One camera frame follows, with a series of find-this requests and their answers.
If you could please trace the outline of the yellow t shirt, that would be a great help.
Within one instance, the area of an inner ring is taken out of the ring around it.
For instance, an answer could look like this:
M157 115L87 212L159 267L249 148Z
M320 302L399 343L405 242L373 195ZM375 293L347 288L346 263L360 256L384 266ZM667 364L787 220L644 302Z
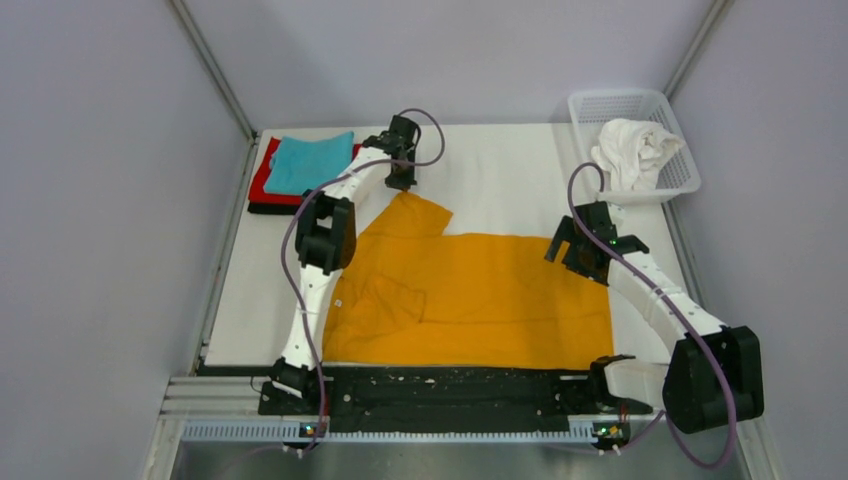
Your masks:
M401 193L359 236L322 339L333 363L582 370L614 351L607 289L533 236L449 235L449 210Z

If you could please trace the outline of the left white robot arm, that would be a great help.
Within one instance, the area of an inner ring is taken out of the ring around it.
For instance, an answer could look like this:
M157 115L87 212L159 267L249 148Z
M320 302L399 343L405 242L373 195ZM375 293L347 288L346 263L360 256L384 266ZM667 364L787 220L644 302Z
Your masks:
M292 328L280 357L270 369L273 387L297 413L308 413L321 397L320 354L315 341L321 307L334 276L353 260L357 245L356 207L377 185L408 191L417 184L416 150L421 126L396 114L382 132L367 137L341 173L305 192L284 234L294 242L299 274L283 271L293 287L296 307Z

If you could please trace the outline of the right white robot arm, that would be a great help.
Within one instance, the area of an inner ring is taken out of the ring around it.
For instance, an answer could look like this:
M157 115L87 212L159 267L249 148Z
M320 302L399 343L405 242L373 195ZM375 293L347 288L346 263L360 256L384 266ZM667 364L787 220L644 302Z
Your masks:
M678 430L698 433L760 417L765 410L761 347L746 326L730 327L697 304L635 235L621 236L621 207L574 206L545 254L621 295L670 354L666 362L604 356L590 366L589 404L612 412L626 399L662 410Z

